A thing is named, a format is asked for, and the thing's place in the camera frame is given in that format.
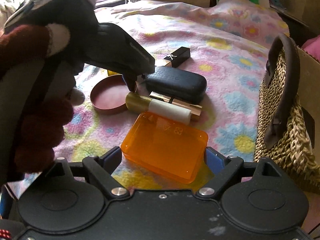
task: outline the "gloved hand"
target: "gloved hand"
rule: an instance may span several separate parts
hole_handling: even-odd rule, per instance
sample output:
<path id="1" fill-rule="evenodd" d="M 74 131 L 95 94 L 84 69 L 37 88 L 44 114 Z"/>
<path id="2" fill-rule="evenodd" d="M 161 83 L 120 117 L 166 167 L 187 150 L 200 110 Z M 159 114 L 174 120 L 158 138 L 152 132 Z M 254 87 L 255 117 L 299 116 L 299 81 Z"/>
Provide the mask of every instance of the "gloved hand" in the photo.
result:
<path id="1" fill-rule="evenodd" d="M 22 25 L 0 37 L 0 80 L 11 67 L 33 60 L 50 57 L 68 44 L 70 33 L 63 25 L 46 27 Z M 19 172 L 43 171 L 54 160 L 53 148 L 64 138 L 63 125 L 73 117 L 73 105 L 83 103 L 84 95 L 77 89 L 65 98 L 43 103 L 22 120 L 14 164 Z"/>

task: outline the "black handle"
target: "black handle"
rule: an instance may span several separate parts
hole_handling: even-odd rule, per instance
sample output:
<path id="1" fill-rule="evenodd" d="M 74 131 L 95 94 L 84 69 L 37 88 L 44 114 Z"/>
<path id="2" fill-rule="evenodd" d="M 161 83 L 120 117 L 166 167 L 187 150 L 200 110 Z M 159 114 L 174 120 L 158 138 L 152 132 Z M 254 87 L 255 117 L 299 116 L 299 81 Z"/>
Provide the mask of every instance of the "black handle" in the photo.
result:
<path id="1" fill-rule="evenodd" d="M 272 117 L 270 124 L 266 128 L 264 143 L 270 150 L 283 137 L 287 130 L 287 120 L 293 104 L 293 100 L 298 92 L 300 80 L 300 59 L 296 45 L 291 38 L 285 34 L 280 34 L 275 38 L 268 55 L 267 71 L 264 82 L 269 88 L 273 76 L 277 69 L 277 61 L 281 49 L 284 48 L 286 74 L 283 93 L 281 95 L 276 112 Z"/>

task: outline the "translucent orange container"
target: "translucent orange container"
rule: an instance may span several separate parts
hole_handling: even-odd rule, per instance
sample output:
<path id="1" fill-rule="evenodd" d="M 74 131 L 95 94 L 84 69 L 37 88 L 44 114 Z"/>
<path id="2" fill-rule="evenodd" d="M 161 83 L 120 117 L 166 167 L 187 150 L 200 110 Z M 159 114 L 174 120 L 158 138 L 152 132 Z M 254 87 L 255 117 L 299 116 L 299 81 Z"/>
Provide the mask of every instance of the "translucent orange container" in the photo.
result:
<path id="1" fill-rule="evenodd" d="M 153 113 L 142 113 L 124 139 L 124 156 L 181 183 L 191 183 L 202 163 L 208 135 Z"/>

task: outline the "bed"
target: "bed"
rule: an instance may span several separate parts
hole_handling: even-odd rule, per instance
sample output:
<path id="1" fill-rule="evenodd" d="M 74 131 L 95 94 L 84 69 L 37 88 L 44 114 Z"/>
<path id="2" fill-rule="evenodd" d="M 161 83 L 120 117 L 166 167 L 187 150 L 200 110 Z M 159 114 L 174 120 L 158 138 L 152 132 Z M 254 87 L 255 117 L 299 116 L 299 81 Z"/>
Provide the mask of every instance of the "bed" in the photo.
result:
<path id="1" fill-rule="evenodd" d="M 190 48 L 191 58 L 180 68 L 203 75 L 208 83 L 200 120 L 191 125 L 205 131 L 209 136 L 208 146 L 220 153 L 253 160 L 258 92 L 268 49 L 278 33 L 289 35 L 288 26 L 276 12 L 248 0 L 221 0 L 208 9 L 144 0 L 99 8 L 96 17 L 100 22 L 121 26 L 155 59 L 164 58 L 181 46 Z M 65 140 L 55 148 L 56 157 L 77 162 L 121 145 L 138 115 L 126 111 L 103 116 L 93 110 L 91 89 L 106 76 L 106 70 L 85 65 L 76 77 L 77 87 L 85 93 L 86 101 L 75 108 L 72 122 L 65 126 Z M 138 86 L 138 91 L 147 93 L 143 85 Z M 15 194 L 20 196 L 36 176 L 27 175 L 23 182 L 12 183 Z M 197 190 L 213 174 L 203 163 L 196 180 L 184 185 L 123 158 L 113 177 L 130 190 Z M 305 225 L 307 231 L 310 227 L 312 224 Z"/>

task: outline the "small screw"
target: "small screw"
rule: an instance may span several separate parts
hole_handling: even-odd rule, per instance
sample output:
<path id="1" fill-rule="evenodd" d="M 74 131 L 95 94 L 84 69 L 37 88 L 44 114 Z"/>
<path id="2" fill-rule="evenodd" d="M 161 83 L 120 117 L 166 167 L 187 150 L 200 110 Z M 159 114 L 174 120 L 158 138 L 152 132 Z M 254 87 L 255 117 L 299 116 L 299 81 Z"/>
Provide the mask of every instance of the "small screw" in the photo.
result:
<path id="1" fill-rule="evenodd" d="M 199 194 L 202 196 L 210 196 L 214 194 L 214 189 L 210 187 L 203 187 L 199 189 Z"/>
<path id="2" fill-rule="evenodd" d="M 161 199 L 165 199 L 165 198 L 167 198 L 168 196 L 166 195 L 166 194 L 160 194 L 159 195 L 159 198 L 161 198 Z"/>
<path id="3" fill-rule="evenodd" d="M 123 187 L 115 187 L 111 190 L 111 193 L 115 196 L 123 196 L 127 194 L 127 190 Z"/>

